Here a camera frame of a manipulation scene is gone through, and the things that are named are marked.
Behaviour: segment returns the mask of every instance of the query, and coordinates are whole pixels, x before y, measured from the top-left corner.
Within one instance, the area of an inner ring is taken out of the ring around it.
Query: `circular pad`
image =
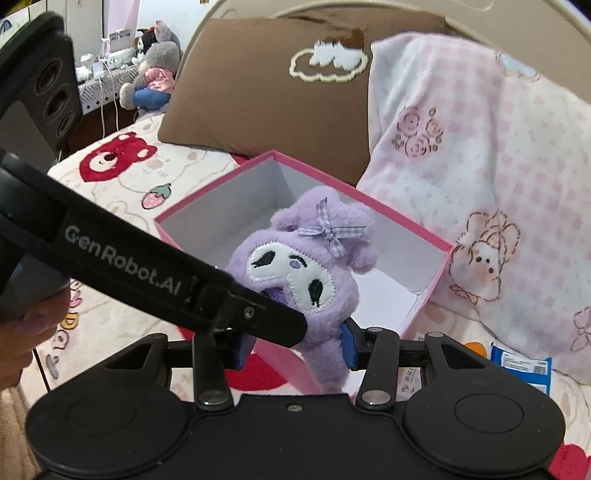
[[[27,418],[35,454],[53,471],[77,478],[120,478],[156,463],[179,440],[186,406],[165,389],[52,395]]]
[[[513,400],[481,393],[456,403],[456,417],[475,432],[506,433],[521,424],[523,411]]]
[[[487,370],[444,375],[416,392],[404,407],[404,430],[461,475],[513,477],[543,467],[564,437],[560,409],[517,377]]]

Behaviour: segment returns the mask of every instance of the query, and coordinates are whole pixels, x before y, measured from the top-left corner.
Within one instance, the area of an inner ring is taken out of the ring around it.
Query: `open gift box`
[[[276,211],[323,184],[336,189],[345,203],[363,202],[374,211],[378,262],[371,272],[354,274],[360,302],[353,320],[361,328],[380,326],[403,336],[433,291],[452,246],[377,200],[293,158],[275,151],[259,155],[166,210],[155,219],[156,227],[163,240],[224,269],[251,233],[269,227]],[[303,394],[319,393],[296,353],[262,340],[255,351]],[[350,374],[346,393],[357,391],[363,374]]]

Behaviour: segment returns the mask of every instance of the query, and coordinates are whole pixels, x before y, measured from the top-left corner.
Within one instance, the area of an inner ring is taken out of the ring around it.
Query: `purple plush toy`
[[[359,304],[351,271],[376,263],[374,230],[369,207],[316,187],[277,212],[271,229],[244,240],[228,265],[236,281],[306,315],[308,331],[295,349],[325,393],[341,392],[347,380],[340,326]]]

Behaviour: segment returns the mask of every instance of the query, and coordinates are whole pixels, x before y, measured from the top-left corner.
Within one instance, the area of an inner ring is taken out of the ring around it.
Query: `pink blanket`
[[[459,38],[372,51],[358,188],[455,244],[431,299],[591,383],[591,106]]]

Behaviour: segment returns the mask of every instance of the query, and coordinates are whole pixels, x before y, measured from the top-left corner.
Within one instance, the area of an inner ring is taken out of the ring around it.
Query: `blue gripper pad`
[[[236,348],[234,349],[234,362],[236,364],[236,370],[242,370],[248,356],[252,352],[252,348],[255,346],[256,337],[243,333],[240,335]]]
[[[352,371],[359,369],[359,352],[355,348],[355,336],[346,323],[340,326],[342,332],[343,360],[347,368]]]

